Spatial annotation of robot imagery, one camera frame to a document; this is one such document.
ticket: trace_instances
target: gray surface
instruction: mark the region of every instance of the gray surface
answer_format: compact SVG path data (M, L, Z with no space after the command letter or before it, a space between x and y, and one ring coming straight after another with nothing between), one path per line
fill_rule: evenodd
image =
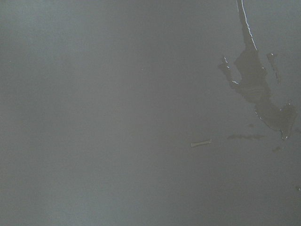
M301 2L245 9L300 112ZM244 50L234 0L2 0L0 21L0 225L301 222L300 117L282 141L217 67Z

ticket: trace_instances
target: liquid spill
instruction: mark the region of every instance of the liquid spill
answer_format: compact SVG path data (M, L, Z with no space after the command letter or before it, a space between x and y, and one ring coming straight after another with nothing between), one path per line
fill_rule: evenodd
M191 143L191 147L197 147L200 145L207 145L207 144L211 144L211 143L212 143L212 139L201 141L201 142L196 142L196 143Z
M241 94L246 101L255 104L257 116L271 129L281 131L282 139L286 140L291 134L293 123L297 116L296 108L290 102L282 108L272 103L270 89L266 81L267 72L259 60L258 50L247 23L243 0L237 0L237 6L239 19L242 24L245 50L235 60L234 65L241 75L241 81L233 80L230 66L225 56L219 68L226 76L230 87Z
M274 73L275 73L277 82L278 82L278 84L279 84L279 83L281 82L281 77L280 77L280 75L279 75L278 68L277 68L277 66L276 66L276 64L275 64L275 57L277 57L277 54L275 54L275 53L268 53L268 54L267 54L267 58L268 58L268 60L269 60L269 63L270 63L271 66L272 66L272 69L273 69L273 71L274 71Z
M233 134L228 136L227 139L247 139L247 140L260 140L261 138L265 137L264 135L242 135L242 134Z

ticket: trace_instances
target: gray background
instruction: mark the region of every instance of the gray background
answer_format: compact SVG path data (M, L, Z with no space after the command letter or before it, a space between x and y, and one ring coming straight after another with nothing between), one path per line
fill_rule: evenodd
M272 101L300 112L301 1L245 9ZM234 0L1 0L0 225L299 225L300 133L217 68L243 49Z

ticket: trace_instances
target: puddle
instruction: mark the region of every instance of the puddle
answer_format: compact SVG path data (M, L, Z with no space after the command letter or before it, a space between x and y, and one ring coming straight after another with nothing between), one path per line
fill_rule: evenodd
M225 56L219 68L226 76L230 87L241 94L246 101L255 104L257 116L271 129L281 131L282 139L286 140L291 134L293 123L297 116L296 108L290 102L282 108L272 103L270 88L266 81L267 71L260 62L258 49L247 23L243 1L237 0L237 5L239 19L242 24L245 50L235 60L234 65L241 75L241 81L233 80L229 62ZM274 63L275 56L274 54L268 54L271 63ZM272 67L274 71L278 72L275 65L272 64Z

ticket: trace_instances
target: dark stain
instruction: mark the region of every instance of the dark stain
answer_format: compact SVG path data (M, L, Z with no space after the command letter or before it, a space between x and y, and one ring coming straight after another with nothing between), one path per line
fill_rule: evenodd
M233 134L228 136L227 139L247 139L247 140L260 140L261 138L265 137L264 135L242 135L242 134Z
M273 150L272 150L272 152L278 152L278 151L280 151L282 148L280 147L280 146L277 146L276 148L274 148Z
M295 132L301 134L301 130L298 128L295 129Z
M219 68L225 74L230 87L241 94L246 101L255 104L257 116L271 129L281 131L282 139L286 140L291 134L297 116L296 108L290 102L282 108L272 103L270 88L266 81L267 72L259 60L258 50L247 23L243 1L237 0L237 5L245 50L235 60L234 65L241 75L241 81L233 80L226 57L223 57Z

